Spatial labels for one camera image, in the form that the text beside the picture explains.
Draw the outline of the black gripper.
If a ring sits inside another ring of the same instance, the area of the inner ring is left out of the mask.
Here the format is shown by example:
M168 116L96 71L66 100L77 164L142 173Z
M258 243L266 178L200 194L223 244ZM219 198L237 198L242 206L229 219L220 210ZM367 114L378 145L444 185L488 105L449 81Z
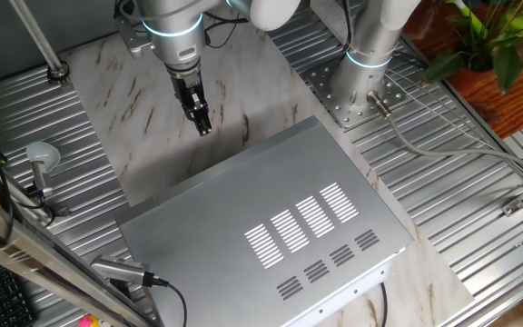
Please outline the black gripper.
M171 79L175 97L181 103L186 118L193 123L200 136L209 134L212 131L212 125L208 115L209 109L204 96L201 73L192 73L182 77L174 75Z

